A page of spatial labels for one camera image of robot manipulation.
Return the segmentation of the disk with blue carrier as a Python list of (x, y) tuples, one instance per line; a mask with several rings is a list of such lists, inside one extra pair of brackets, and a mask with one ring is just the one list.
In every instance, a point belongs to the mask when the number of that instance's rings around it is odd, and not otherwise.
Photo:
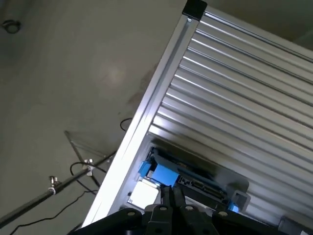
[(161, 186), (180, 188), (184, 196), (213, 210), (239, 212), (239, 206), (213, 179), (212, 174), (182, 162), (160, 148), (149, 149), (138, 173)]

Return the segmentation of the silver CPU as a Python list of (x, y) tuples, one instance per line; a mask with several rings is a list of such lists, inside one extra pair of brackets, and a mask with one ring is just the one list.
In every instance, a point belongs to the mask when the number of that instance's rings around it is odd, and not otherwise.
[(158, 193), (159, 190), (155, 184), (143, 179), (136, 183), (128, 203), (140, 209), (145, 209), (155, 202)]

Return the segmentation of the silver pole clamp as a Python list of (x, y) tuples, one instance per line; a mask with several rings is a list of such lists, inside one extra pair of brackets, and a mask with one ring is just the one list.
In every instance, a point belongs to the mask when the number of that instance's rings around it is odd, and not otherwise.
[(82, 166), (82, 169), (85, 170), (85, 169), (88, 169), (89, 172), (87, 173), (87, 176), (91, 177), (93, 176), (93, 159), (86, 159), (84, 160), (84, 164)]
[(50, 181), (50, 187), (48, 188), (48, 191), (50, 191), (53, 195), (55, 195), (56, 187), (61, 183), (59, 182), (58, 178), (56, 176), (49, 176)]

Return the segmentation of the black stand pole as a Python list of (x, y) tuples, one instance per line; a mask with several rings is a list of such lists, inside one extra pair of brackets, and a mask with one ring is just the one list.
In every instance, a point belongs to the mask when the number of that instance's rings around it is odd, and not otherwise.
[[(101, 165), (102, 163), (104, 163), (105, 161), (111, 159), (114, 155), (116, 154), (116, 151), (110, 153), (108, 156), (98, 160), (97, 162), (93, 163), (93, 167), (106, 173), (105, 170), (101, 169), (99, 167), (99, 165)], [(72, 165), (83, 165), (84, 162), (76, 162), (73, 163)], [(61, 191), (63, 191), (65, 188), (67, 188), (69, 185), (71, 185), (74, 182), (78, 182), (80, 178), (84, 177), (85, 175), (87, 175), (87, 173), (89, 172), (88, 169), (85, 170), (81, 170), (76, 174), (71, 175), (69, 178), (65, 179), (64, 181), (62, 181), (57, 187), (56, 187), (56, 194), (60, 193)], [(25, 213), (29, 212), (30, 210), (32, 210), (33, 208), (35, 208), (36, 206), (40, 205), (42, 202), (44, 202), (45, 200), (49, 199), (50, 197), (54, 196), (50, 191), (46, 191), (42, 194), (40, 194), (39, 196), (35, 197), (34, 199), (30, 200), (29, 202), (23, 204), (22, 206), (14, 209), (13, 211), (9, 212), (8, 214), (4, 215), (3, 217), (0, 217), (0, 229), (7, 226), (9, 223), (13, 222), (14, 220), (16, 220), (17, 218), (21, 217), (22, 215), (24, 215)]]

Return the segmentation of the black table corner cap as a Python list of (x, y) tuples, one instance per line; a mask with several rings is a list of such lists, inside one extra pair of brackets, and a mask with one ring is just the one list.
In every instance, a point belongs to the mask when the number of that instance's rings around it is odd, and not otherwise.
[(190, 19), (200, 21), (206, 8), (207, 3), (203, 0), (187, 0), (182, 14)]

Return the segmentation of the round black floor fitting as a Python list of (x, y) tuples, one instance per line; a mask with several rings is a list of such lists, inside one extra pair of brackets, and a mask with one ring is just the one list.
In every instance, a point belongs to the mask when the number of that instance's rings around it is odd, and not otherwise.
[(5, 20), (1, 26), (7, 33), (16, 34), (21, 29), (21, 22), (16, 20)]

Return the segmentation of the aluminium table edge rail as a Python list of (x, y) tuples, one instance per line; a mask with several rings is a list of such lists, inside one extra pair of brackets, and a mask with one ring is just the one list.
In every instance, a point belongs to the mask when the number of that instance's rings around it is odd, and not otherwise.
[(149, 128), (198, 26), (185, 15), (180, 20), (126, 131), (98, 194), (83, 222), (86, 227), (120, 209), (138, 179), (151, 136)]

